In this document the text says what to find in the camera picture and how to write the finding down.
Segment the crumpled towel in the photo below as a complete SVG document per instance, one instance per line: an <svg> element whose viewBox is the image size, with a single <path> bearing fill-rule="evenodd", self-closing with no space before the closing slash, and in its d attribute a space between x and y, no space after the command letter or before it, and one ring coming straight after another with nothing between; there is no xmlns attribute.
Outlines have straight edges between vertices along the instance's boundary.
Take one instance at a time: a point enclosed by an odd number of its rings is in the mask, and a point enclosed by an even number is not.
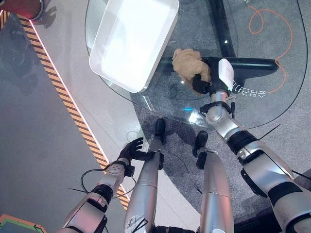
<svg viewBox="0 0 311 233"><path fill-rule="evenodd" d="M209 66L202 62L200 52L193 51L192 49L176 49L173 55L173 69L176 71L181 80L187 84L192 91L192 80L196 74L201 75L201 80L210 82L210 70Z"/></svg>

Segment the hazard stripe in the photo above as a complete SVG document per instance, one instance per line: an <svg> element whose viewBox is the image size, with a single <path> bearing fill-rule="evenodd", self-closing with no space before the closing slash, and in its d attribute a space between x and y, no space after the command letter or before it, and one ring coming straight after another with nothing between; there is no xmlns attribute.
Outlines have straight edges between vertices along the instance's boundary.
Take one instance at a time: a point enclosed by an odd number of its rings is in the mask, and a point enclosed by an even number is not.
<svg viewBox="0 0 311 233"><path fill-rule="evenodd" d="M21 25L26 32L27 37L29 38L30 43L32 44L34 50L36 51L38 58L40 59L48 77L50 78L52 84L55 87L56 92L58 93L60 99L63 101L65 107L67 108L68 112L72 120L75 122L76 126L78 127L83 139L86 141L89 149L91 150L94 158L98 162L101 168L105 168L109 162L107 161L106 157L101 152L96 140L92 136L88 126L86 125L84 118L80 115L79 111L77 110L73 99L70 97L70 94L67 92L61 78L58 76L58 73L53 66L52 62L50 61L44 46L41 44L34 28L32 27L31 23L24 18L23 16L18 16ZM122 186L120 186L117 190L117 195L124 195L125 190ZM119 200L127 210L129 199L126 195L119 197Z"/></svg>
<svg viewBox="0 0 311 233"><path fill-rule="evenodd" d="M2 31L9 15L10 15L10 12L0 10L0 31Z"/></svg>

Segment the white plastic tray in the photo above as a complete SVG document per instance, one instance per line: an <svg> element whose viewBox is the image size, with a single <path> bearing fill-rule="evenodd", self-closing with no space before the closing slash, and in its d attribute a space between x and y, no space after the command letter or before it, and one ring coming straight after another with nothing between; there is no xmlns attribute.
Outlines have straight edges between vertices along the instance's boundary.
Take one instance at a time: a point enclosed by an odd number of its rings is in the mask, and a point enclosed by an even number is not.
<svg viewBox="0 0 311 233"><path fill-rule="evenodd" d="M89 58L91 69L127 91L143 91L177 22L178 0L110 0Z"/></svg>

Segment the green object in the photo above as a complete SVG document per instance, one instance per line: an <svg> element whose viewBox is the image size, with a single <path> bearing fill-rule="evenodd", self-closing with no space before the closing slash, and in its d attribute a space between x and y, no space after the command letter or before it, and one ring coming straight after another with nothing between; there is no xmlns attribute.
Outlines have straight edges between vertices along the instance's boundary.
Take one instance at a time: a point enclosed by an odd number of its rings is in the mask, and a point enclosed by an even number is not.
<svg viewBox="0 0 311 233"><path fill-rule="evenodd" d="M24 224L24 223L22 223L22 222L18 222L18 221L9 219L9 218L4 219L4 220L0 223L0 229L1 229L2 227L4 227L4 225L5 225L7 222L12 223L12 224L14 224L14 225L18 225L18 226L23 227L23 228L27 228L27 229L32 230L32 231L35 231L35 232L44 233L44 232L41 230L41 228L36 227L36 224L33 225L33 226L31 226L31 225L27 225L27 224Z"/></svg>

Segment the round glass table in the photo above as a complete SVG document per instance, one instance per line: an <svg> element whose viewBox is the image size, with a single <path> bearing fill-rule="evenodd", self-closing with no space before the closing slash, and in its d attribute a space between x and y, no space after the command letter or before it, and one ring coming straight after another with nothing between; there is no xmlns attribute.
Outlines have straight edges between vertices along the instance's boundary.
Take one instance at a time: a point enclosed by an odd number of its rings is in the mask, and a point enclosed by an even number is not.
<svg viewBox="0 0 311 233"><path fill-rule="evenodd" d="M90 52L108 0L89 0L86 45ZM130 93L101 77L113 91L144 108L178 121L208 127L200 107L209 94L198 96L181 82L170 61L177 48L200 51L202 57L273 59L277 71L247 76L235 83L235 118L246 128L266 124L294 102L307 64L306 33L298 2L286 0L179 0L178 21L148 88Z"/></svg>

